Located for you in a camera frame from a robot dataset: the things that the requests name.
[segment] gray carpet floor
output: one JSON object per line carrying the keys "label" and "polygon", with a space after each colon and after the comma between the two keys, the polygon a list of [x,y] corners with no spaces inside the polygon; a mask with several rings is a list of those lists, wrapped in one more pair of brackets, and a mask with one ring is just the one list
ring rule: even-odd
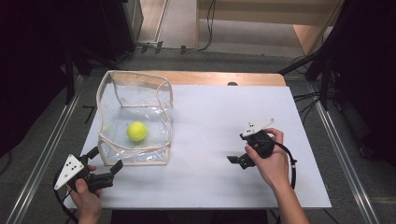
{"label": "gray carpet floor", "polygon": [[[155,54],[149,49],[145,53],[137,52],[120,60],[117,66],[120,70],[177,70],[177,71],[214,71],[214,72],[244,72],[244,73],[276,73],[278,70],[292,64],[292,58],[267,57],[262,55],[241,55],[231,53],[215,53],[192,51],[181,55],[176,50],[162,50]],[[22,214],[21,223],[65,223],[67,216],[56,202],[52,191],[52,179],[60,164],[64,163],[67,154],[79,154],[85,138],[91,127],[91,110],[87,106],[95,106],[95,94],[98,85],[106,72],[106,68],[94,65],[92,74],[83,77],[80,96],[73,114],[64,128],[55,147],[55,153],[50,156],[50,162],[40,179],[34,197]],[[299,72],[285,76],[286,83],[293,95],[310,92],[308,83]],[[319,85],[319,80],[311,83]],[[51,132],[64,110],[66,92],[62,91],[49,105],[42,116],[36,121],[23,141],[10,154],[0,159],[0,223],[6,223],[14,204],[17,202],[22,187],[32,173],[36,161],[46,147]],[[297,103],[299,109],[311,103],[312,99]],[[357,171],[380,223],[394,223],[396,213],[396,169],[382,160],[369,161],[359,152],[359,146],[342,113],[339,113],[332,102],[329,110],[337,132],[340,133],[347,153]],[[308,140],[313,149],[318,168],[327,186],[332,202],[330,209],[306,210],[312,223],[365,223],[361,210],[356,203],[351,188],[347,182],[340,162],[334,153],[332,142],[327,134],[318,111],[313,108],[304,121]],[[269,223],[275,223],[274,214],[277,211],[267,211]],[[208,223],[211,211],[169,211],[174,224]],[[111,211],[105,210],[101,223],[110,223]]]}

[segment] white table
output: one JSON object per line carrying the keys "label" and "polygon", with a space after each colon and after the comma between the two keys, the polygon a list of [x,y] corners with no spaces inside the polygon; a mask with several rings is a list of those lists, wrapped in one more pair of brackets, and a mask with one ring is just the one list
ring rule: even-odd
{"label": "white table", "polygon": [[[288,87],[174,85],[174,138],[168,164],[124,166],[103,190],[107,209],[259,209],[277,207],[257,167],[227,156],[245,153],[239,137],[250,121],[274,118],[297,160],[296,193],[303,208],[331,207]],[[81,154],[97,144],[98,113]],[[100,156],[90,164],[107,173]],[[67,207],[75,207],[70,198]]]}

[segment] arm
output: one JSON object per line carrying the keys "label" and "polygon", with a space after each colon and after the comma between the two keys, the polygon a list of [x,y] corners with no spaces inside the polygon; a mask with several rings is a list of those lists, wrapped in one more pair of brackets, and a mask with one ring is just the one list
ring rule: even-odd
{"label": "arm", "polygon": [[99,223],[100,216],[102,215],[102,205],[99,196],[102,191],[99,189],[95,194],[91,193],[84,179],[78,179],[76,181],[76,189],[77,192],[72,190],[70,194],[79,212],[78,224]]}
{"label": "arm", "polygon": [[[273,139],[283,144],[283,133],[277,129],[265,129],[267,133],[274,135]],[[264,181],[273,190],[280,210],[282,223],[309,223],[303,208],[297,199],[297,195],[289,183],[288,155],[280,147],[275,146],[271,157],[261,158],[250,146],[245,150],[249,157],[259,168]]]}

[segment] yellow ball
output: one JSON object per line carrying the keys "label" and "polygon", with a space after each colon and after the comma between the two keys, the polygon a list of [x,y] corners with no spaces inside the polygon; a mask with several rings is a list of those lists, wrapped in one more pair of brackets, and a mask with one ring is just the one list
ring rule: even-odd
{"label": "yellow ball", "polygon": [[140,121],[132,122],[126,131],[129,139],[134,142],[142,141],[148,134],[146,125]]}

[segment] clear plastic bag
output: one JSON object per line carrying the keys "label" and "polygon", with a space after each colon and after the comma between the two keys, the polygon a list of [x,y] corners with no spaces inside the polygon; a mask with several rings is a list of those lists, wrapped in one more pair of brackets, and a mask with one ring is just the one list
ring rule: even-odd
{"label": "clear plastic bag", "polygon": [[[166,164],[173,137],[172,86],[165,77],[108,71],[96,94],[101,126],[98,148],[105,165]],[[143,122],[147,136],[132,141],[128,126]]]}

